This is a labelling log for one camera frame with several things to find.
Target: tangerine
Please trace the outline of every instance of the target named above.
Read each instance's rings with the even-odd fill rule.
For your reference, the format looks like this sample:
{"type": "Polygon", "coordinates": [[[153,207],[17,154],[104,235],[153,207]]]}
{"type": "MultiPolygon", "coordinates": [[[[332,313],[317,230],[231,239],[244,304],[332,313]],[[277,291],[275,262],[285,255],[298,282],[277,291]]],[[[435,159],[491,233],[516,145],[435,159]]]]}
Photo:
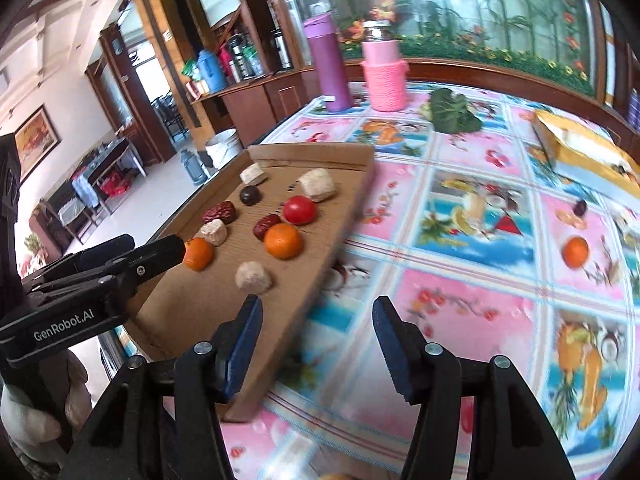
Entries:
{"type": "Polygon", "coordinates": [[[279,260],[289,260],[298,256],[304,248],[300,231],[293,225],[276,224],[264,235],[264,248],[279,260]]]}
{"type": "Polygon", "coordinates": [[[191,270],[202,270],[213,260],[213,247],[204,238],[192,238],[184,243],[182,262],[191,270]]]}
{"type": "Polygon", "coordinates": [[[580,269],[589,258],[589,244],[581,236],[569,238],[562,247],[562,259],[570,269],[580,269]]]}

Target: ceiling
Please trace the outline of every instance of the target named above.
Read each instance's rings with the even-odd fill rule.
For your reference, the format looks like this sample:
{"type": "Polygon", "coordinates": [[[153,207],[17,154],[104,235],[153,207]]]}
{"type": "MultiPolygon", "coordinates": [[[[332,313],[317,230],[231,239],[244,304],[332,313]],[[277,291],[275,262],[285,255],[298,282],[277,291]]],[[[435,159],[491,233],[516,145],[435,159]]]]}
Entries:
{"type": "MultiPolygon", "coordinates": [[[[98,35],[118,19],[121,1],[32,0],[0,50],[0,128],[14,107],[60,70],[84,72],[96,52],[99,56],[98,35]]],[[[202,3],[210,24],[239,5],[238,0],[202,3]]],[[[122,31],[127,43],[145,38],[137,12],[126,16],[122,31]]]]}

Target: purple lid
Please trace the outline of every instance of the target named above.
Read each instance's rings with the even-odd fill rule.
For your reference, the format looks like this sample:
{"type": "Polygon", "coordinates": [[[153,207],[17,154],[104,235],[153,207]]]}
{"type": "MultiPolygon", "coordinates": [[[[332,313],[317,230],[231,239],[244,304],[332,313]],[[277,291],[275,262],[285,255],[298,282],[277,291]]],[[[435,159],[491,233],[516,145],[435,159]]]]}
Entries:
{"type": "Polygon", "coordinates": [[[330,12],[324,14],[318,14],[303,23],[305,29],[305,36],[308,38],[317,38],[318,36],[326,36],[328,34],[335,34],[334,20],[331,17],[330,12]]]}

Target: purple thermos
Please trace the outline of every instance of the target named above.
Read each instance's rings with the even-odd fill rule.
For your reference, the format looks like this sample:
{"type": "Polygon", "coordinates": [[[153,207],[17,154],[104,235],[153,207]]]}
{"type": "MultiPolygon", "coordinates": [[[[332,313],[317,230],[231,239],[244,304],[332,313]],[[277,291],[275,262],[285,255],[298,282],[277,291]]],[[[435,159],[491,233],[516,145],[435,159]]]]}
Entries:
{"type": "Polygon", "coordinates": [[[335,35],[334,20],[326,12],[306,20],[305,35],[311,47],[324,94],[324,105],[330,112],[341,112],[353,106],[342,54],[335,35]]]}

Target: picture frame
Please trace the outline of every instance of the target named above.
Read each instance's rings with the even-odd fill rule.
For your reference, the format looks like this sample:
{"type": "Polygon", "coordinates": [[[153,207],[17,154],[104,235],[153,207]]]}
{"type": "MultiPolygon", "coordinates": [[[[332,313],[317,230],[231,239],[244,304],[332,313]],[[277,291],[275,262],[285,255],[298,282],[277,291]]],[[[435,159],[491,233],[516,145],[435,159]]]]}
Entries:
{"type": "Polygon", "coordinates": [[[44,105],[41,105],[15,132],[15,143],[20,159],[20,184],[60,143],[44,105]]]}

